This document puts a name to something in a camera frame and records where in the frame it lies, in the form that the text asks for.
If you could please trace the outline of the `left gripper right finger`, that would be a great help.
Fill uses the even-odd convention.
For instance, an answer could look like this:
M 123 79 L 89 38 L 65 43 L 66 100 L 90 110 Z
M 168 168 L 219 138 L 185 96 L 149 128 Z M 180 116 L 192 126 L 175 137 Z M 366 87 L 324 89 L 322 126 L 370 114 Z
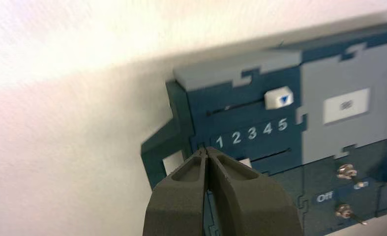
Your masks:
M 221 235 L 302 235 L 298 210 L 280 183 L 213 147 L 207 155 Z

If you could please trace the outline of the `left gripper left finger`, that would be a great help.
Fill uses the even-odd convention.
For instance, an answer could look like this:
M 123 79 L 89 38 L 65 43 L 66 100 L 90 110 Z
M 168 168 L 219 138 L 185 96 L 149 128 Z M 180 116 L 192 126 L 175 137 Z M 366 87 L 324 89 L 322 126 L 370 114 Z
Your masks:
M 154 187 L 145 213 L 143 235 L 204 234 L 207 163 L 207 151 L 200 148 Z

